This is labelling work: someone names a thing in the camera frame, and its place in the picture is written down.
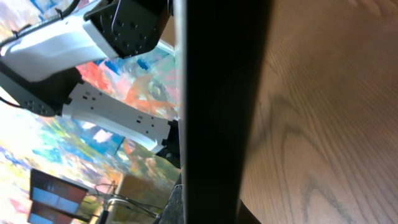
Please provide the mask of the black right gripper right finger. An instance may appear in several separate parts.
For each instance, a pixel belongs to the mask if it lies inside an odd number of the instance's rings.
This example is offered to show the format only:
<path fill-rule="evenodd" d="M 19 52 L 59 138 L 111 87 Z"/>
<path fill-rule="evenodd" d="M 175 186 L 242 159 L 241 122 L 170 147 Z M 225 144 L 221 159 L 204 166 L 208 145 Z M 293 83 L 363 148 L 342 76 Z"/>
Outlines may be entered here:
<path fill-rule="evenodd" d="M 261 224 L 241 199 L 238 202 L 238 224 Z"/>

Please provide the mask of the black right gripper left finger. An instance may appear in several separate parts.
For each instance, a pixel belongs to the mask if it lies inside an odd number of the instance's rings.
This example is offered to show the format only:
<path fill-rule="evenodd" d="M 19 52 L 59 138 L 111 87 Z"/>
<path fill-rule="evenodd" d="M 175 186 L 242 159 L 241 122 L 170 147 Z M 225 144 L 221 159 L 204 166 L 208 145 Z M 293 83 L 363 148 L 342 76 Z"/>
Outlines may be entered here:
<path fill-rule="evenodd" d="M 164 209 L 152 224 L 185 224 L 182 193 L 183 184 L 180 174 Z"/>

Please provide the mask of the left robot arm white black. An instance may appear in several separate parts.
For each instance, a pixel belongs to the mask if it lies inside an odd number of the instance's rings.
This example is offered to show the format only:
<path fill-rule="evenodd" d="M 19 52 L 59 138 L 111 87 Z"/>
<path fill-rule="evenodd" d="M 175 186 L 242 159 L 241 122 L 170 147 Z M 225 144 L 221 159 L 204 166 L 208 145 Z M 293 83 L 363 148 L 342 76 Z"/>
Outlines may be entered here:
<path fill-rule="evenodd" d="M 181 166 L 178 121 L 139 111 L 84 81 L 78 66 L 153 50 L 172 1 L 77 1 L 1 43 L 1 87 L 14 106 L 97 124 Z"/>

